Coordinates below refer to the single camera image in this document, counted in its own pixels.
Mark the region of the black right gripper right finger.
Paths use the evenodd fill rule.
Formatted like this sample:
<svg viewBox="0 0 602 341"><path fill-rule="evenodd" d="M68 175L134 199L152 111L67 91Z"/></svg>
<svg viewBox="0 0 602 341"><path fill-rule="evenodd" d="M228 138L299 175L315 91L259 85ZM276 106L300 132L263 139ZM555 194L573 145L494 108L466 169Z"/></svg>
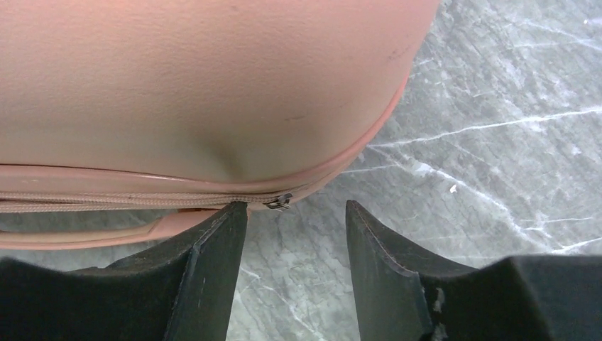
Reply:
<svg viewBox="0 0 602 341"><path fill-rule="evenodd" d="M599 256L510 256L475 269L352 200L346 238L362 340L601 339Z"/></svg>

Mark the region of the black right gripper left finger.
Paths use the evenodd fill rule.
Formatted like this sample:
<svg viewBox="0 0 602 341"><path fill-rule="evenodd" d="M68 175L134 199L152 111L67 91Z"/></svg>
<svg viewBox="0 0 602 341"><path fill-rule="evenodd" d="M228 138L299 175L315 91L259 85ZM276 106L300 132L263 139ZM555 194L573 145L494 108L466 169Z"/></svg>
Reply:
<svg viewBox="0 0 602 341"><path fill-rule="evenodd" d="M1 260L2 340L224 340L248 222L233 202L104 268Z"/></svg>

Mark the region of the pink hard-shell suitcase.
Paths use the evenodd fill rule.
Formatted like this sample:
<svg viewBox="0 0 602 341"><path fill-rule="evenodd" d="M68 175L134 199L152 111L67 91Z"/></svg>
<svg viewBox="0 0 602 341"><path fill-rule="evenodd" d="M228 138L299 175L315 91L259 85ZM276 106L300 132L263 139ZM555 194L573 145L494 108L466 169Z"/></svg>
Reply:
<svg viewBox="0 0 602 341"><path fill-rule="evenodd" d="M397 105L438 1L2 1L1 211L171 209L2 249L168 238L336 177Z"/></svg>

